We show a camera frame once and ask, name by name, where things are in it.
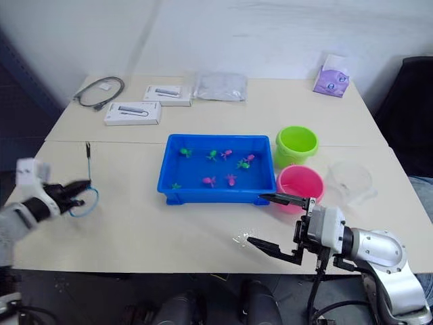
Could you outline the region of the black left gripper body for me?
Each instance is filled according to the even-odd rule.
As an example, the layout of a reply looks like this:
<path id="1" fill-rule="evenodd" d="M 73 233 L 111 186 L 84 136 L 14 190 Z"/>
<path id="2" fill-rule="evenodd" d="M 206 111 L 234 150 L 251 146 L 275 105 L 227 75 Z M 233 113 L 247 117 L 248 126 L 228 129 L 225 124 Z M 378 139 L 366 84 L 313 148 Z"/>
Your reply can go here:
<path id="1" fill-rule="evenodd" d="M 73 207 L 73 199 L 70 194 L 70 186 L 61 184 L 45 185 L 45 192 L 50 196 L 60 209 L 60 214 L 65 213 Z"/>

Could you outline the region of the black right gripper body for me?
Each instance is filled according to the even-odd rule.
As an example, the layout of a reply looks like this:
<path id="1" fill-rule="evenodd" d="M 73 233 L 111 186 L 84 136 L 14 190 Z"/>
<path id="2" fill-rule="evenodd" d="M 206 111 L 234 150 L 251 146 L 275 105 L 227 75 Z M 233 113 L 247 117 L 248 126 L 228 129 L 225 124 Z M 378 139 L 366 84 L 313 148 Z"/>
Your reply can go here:
<path id="1" fill-rule="evenodd" d="M 329 248 L 322 245 L 319 235 L 308 234 L 309 227 L 314 225 L 314 221 L 318 221 L 318 213 L 314 211 L 315 203 L 315 198 L 304 199 L 302 208 L 306 211 L 306 214 L 296 222 L 294 242 L 297 244 L 297 247 L 296 250 L 292 251 L 294 254 L 292 262 L 296 265 L 301 265 L 303 252 L 306 249 L 317 256 L 316 270 L 325 271 L 329 261 Z"/>

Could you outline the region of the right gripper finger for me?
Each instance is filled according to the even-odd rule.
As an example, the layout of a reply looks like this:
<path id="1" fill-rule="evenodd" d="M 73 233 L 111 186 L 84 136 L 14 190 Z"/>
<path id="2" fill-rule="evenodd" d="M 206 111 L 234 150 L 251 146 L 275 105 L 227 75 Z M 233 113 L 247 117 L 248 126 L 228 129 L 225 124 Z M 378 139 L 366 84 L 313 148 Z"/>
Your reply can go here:
<path id="1" fill-rule="evenodd" d="M 257 249 L 264 252 L 266 255 L 286 261 L 295 265 L 302 265 L 302 247 L 298 246 L 296 249 L 292 250 L 292 254 L 285 254 L 281 252 L 278 244 L 267 242 L 259 238 L 248 237 L 247 241 L 254 245 Z"/>
<path id="2" fill-rule="evenodd" d="M 284 193 L 260 194 L 260 198 L 278 204 L 283 212 L 301 212 L 306 210 L 306 198 Z"/>

